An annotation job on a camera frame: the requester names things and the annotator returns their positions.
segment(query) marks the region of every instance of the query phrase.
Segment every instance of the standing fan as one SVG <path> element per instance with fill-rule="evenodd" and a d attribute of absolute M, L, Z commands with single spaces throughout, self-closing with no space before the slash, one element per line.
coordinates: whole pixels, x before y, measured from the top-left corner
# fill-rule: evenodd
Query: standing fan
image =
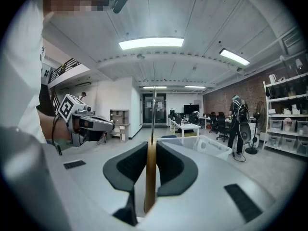
<path fill-rule="evenodd" d="M 264 123 L 265 123 L 265 108 L 264 108 L 264 104 L 263 104 L 262 101 L 258 102 L 257 110 L 254 113 L 254 119 L 256 119 L 255 132 L 254 132 L 254 137 L 252 139 L 252 146 L 250 148 L 246 149 L 246 152 L 248 154 L 257 154 L 258 153 L 258 150 L 256 148 L 254 148 L 254 143 L 256 143 L 258 141 L 257 128 L 259 130 L 261 130 L 264 126 Z"/>

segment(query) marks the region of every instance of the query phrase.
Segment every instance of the person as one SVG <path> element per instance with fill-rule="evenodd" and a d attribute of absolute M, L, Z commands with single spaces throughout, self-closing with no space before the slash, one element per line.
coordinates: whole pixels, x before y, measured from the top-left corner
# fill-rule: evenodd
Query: person
<path fill-rule="evenodd" d="M 18 127 L 39 142 L 51 139 L 54 117 L 36 109 L 39 105 L 40 71 L 44 59 L 43 24 L 53 13 L 74 13 L 80 5 L 98 0 L 26 0 L 11 21 L 0 51 L 0 83 L 6 88 L 1 98 L 0 126 Z M 79 131 L 79 121 L 74 121 Z M 54 138 L 70 140 L 64 120 L 54 127 Z"/>
<path fill-rule="evenodd" d="M 86 102 L 86 101 L 85 101 L 85 97 L 86 97 L 86 96 L 87 96 L 86 93 L 83 91 L 83 92 L 81 93 L 81 96 L 78 96 L 78 99 L 85 103 L 85 102 Z"/>
<path fill-rule="evenodd" d="M 230 126 L 231 129 L 230 129 L 230 137 L 228 140 L 228 147 L 230 148 L 233 147 L 233 141 L 237 134 L 237 146 L 236 146 L 236 153 L 235 153 L 235 156 L 237 157 L 242 156 L 243 143 L 244 143 L 241 137 L 241 134 L 240 134 L 240 130 L 239 130 L 240 123 L 236 119 L 236 116 L 237 116 L 236 111 L 241 107 L 241 103 L 242 103 L 242 99 L 240 99 L 238 95 L 234 95 L 232 97 L 232 103 L 229 109 L 229 115 L 230 116 L 233 115 L 233 117 L 232 117 L 231 126 Z"/>

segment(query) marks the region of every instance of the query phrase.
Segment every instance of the clear plastic container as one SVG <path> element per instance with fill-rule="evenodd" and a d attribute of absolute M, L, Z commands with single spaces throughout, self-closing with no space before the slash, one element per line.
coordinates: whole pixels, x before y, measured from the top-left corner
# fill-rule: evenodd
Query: clear plastic container
<path fill-rule="evenodd" d="M 294 148 L 295 141 L 296 141 L 296 137 L 284 135 L 282 137 L 282 149 L 286 151 L 295 150 L 296 149 Z"/>
<path fill-rule="evenodd" d="M 308 122 L 307 121 L 297 122 L 297 133 L 299 135 L 303 135 L 303 134 L 308 135 Z"/>
<path fill-rule="evenodd" d="M 166 145 L 174 144 L 184 146 L 187 149 L 198 151 L 212 155 L 224 160 L 227 160 L 228 155 L 231 154 L 232 149 L 228 146 L 212 140 L 206 136 L 191 136 L 182 138 L 159 138 L 158 141 L 166 143 Z"/>
<path fill-rule="evenodd" d="M 272 131 L 281 131 L 282 120 L 270 120 L 269 127 Z"/>
<path fill-rule="evenodd" d="M 295 132 L 296 121 L 283 121 L 283 130 L 285 132 L 294 133 Z"/>
<path fill-rule="evenodd" d="M 281 135 L 269 135 L 268 144 L 274 147 L 278 147 L 281 139 Z"/>
<path fill-rule="evenodd" d="M 298 138 L 298 145 L 296 152 L 302 155 L 308 155 L 308 140 Z"/>

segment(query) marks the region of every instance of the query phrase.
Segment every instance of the concrete ceiling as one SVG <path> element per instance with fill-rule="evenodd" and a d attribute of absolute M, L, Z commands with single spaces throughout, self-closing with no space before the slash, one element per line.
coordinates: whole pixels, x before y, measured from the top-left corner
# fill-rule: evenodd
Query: concrete ceiling
<path fill-rule="evenodd" d="M 217 89 L 226 80 L 234 83 L 264 70 L 280 55 L 305 50 L 296 26 L 278 0 L 129 0 L 120 14 L 55 15 L 43 36 L 99 73 L 99 79 L 133 76 L 140 86 L 177 81 Z M 125 51 L 118 44 L 155 36 L 182 37 L 184 43 L 180 48 Z M 251 64 L 243 66 L 220 56 L 223 48 Z M 143 60 L 136 57 L 139 53 Z M 239 66 L 243 71 L 236 71 Z"/>

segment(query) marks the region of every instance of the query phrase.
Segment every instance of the wooden stick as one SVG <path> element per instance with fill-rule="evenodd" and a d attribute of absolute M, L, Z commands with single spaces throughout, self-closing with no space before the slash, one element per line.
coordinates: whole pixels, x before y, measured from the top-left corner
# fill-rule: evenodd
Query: wooden stick
<path fill-rule="evenodd" d="M 145 180 L 145 198 L 144 198 L 144 212 L 148 211 L 155 204 L 155 186 L 156 186 L 156 138 L 153 137 L 153 144 L 151 144 L 151 137 L 149 138 L 147 162 L 146 162 L 146 180 Z"/>

